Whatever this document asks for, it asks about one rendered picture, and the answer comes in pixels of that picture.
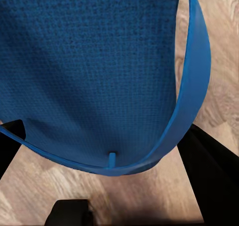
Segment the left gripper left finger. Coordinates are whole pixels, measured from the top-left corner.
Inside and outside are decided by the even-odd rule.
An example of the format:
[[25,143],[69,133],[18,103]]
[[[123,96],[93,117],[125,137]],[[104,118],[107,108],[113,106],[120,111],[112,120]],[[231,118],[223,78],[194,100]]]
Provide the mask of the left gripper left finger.
[[[2,124],[4,128],[25,140],[26,132],[21,119]],[[6,172],[21,143],[0,132],[0,179]]]

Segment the sandal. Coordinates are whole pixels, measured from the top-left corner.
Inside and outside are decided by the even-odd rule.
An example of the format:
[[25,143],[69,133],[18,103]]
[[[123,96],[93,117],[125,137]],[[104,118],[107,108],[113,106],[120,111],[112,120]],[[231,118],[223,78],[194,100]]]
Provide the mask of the sandal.
[[211,49],[189,0],[176,102],[179,0],[0,0],[0,120],[23,121],[38,155],[109,177],[153,168],[198,114]]

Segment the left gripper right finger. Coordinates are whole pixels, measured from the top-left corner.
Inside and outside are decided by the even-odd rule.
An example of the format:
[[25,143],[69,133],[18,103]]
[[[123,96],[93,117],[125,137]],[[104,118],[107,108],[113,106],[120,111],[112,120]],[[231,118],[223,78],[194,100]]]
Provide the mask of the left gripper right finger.
[[239,226],[239,156],[192,124],[177,144],[206,226]]

